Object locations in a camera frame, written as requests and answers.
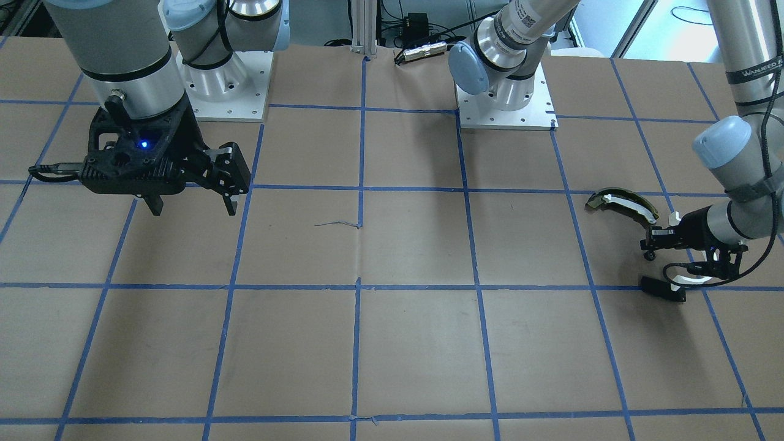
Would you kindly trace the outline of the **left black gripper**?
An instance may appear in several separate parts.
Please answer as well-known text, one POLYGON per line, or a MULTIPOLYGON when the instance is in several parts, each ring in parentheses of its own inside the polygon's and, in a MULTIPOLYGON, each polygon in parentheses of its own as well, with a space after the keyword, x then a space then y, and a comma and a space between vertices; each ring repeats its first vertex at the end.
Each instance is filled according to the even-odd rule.
POLYGON ((708 209, 703 208, 688 213, 675 226, 662 228, 650 226, 649 241, 639 241, 639 248, 647 262, 654 262, 657 249, 697 249, 705 251, 706 258, 703 262, 669 263, 663 269, 663 278, 667 276, 668 268, 685 268, 688 273, 695 276, 709 276, 717 279, 738 279, 742 254, 748 247, 739 243, 726 244, 709 231, 707 223, 708 209))

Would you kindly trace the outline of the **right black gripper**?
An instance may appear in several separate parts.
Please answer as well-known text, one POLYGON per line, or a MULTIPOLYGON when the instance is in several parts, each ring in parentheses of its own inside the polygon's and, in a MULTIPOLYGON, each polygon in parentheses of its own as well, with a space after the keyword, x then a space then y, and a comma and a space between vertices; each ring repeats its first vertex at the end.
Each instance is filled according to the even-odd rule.
POLYGON ((149 118, 131 118, 124 99, 109 98, 92 119, 78 179, 98 194, 146 197, 154 217, 162 214, 161 195, 195 183, 223 195, 233 217, 251 173, 237 143, 206 145, 188 98, 149 118))

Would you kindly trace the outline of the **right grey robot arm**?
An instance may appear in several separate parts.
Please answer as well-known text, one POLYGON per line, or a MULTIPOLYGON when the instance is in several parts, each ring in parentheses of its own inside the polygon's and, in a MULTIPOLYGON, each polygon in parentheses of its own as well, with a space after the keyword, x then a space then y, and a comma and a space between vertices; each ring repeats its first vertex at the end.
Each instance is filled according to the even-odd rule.
POLYGON ((260 122, 274 52, 290 43, 287 1, 46 1, 100 108, 81 162, 33 165, 47 183, 98 194, 162 196, 188 184, 218 193, 229 215, 251 187, 234 142, 210 148, 198 120, 260 122))

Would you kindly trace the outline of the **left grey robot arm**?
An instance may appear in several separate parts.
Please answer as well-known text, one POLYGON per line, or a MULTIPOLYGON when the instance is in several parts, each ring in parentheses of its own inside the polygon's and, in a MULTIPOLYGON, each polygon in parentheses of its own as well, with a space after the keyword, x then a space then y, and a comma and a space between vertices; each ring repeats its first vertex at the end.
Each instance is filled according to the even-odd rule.
MULTIPOLYGON (((529 78, 543 52, 543 36, 576 1, 511 1, 480 23, 448 55, 454 83, 471 95, 504 80, 529 78)), ((782 229, 782 2, 709 1, 709 16, 737 113, 699 134, 694 153, 723 186, 727 200, 686 214, 669 228, 650 227, 641 249, 696 249, 702 262, 679 263, 690 278, 668 274, 678 287, 719 287, 747 275, 747 243, 782 229)))

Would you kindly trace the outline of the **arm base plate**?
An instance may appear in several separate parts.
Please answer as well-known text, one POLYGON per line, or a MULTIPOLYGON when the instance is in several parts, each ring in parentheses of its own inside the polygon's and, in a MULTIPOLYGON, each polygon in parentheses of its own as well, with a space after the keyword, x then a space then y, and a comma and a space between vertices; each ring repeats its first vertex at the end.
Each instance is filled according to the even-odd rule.
POLYGON ((552 130, 559 123, 543 65, 526 80, 503 79, 489 92, 471 95, 455 86, 463 129, 552 130))
POLYGON ((223 66, 202 70, 182 64, 180 77, 199 122, 262 123, 265 119, 273 52, 235 52, 223 66))

